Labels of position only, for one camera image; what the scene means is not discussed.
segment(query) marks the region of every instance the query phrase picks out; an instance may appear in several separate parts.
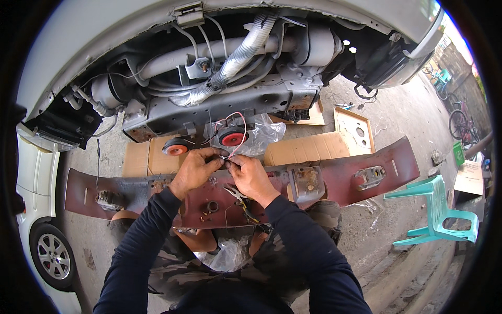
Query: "white car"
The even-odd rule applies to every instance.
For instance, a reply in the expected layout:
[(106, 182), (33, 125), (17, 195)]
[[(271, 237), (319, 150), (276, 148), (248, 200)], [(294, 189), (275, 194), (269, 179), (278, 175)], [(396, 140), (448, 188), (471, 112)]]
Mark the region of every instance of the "white car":
[(138, 143), (180, 134), (166, 147), (177, 154), (240, 112), (245, 121), (216, 131), (238, 145), (254, 115), (308, 119), (337, 75), (365, 99), (362, 89), (406, 83), (434, 54), (444, 17), (436, 0), (65, 0), (21, 75), (25, 138), (85, 149), (123, 111), (122, 131)]
[(18, 135), (16, 190), (25, 210), (17, 215), (23, 251), (34, 277), (60, 313), (82, 312), (75, 292), (64, 291), (76, 273), (68, 241), (50, 222), (56, 217), (56, 174), (60, 153), (43, 152)]

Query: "hand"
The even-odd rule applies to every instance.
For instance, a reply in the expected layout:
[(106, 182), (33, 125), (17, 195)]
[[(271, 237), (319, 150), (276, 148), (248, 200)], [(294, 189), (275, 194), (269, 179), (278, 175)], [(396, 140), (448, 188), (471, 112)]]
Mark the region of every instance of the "hand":
[(225, 162), (228, 172), (233, 177), (239, 191), (256, 200), (266, 208), (277, 196), (281, 195), (274, 187), (262, 166), (256, 158), (235, 155)]
[(214, 147), (194, 149), (188, 153), (187, 158), (169, 185), (169, 189), (178, 199), (185, 198), (187, 193), (203, 185), (214, 171), (224, 163), (218, 156), (228, 156), (228, 152)]

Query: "yellow-handled pliers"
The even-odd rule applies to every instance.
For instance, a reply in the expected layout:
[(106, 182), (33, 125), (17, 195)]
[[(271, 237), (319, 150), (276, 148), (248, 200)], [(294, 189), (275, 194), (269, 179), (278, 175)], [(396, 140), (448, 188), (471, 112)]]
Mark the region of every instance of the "yellow-handled pliers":
[(239, 192), (237, 189), (230, 187), (223, 187), (225, 190), (228, 191), (228, 193), (232, 194), (233, 197), (237, 198), (240, 201), (240, 205), (242, 206), (242, 209), (244, 210), (244, 213), (246, 216), (249, 217), (249, 219), (253, 220), (255, 223), (259, 224), (260, 220), (256, 218), (251, 212), (247, 209), (249, 206), (249, 203), (251, 199), (245, 195), (243, 195), (241, 192)]

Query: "black long-sleeve shirt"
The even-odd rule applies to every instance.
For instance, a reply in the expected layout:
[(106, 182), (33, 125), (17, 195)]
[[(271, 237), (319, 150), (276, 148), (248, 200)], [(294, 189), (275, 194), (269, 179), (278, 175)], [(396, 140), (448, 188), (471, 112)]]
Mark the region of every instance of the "black long-sleeve shirt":
[[(181, 201), (169, 189), (153, 195), (111, 258), (94, 313), (146, 313), (150, 268)], [(346, 258), (304, 211), (278, 196), (265, 209), (298, 271), (310, 286), (311, 313), (371, 313)], [(188, 293), (177, 313), (292, 313), (280, 299), (246, 282), (208, 283)]]

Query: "man's right hand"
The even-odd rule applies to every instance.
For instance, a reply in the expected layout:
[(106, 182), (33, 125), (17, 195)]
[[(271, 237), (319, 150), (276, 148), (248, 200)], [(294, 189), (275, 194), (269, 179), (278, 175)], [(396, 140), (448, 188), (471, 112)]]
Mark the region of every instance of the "man's right hand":
[(256, 159), (235, 155), (225, 162), (239, 191), (266, 208), (277, 196), (281, 195), (273, 186), (262, 166)]

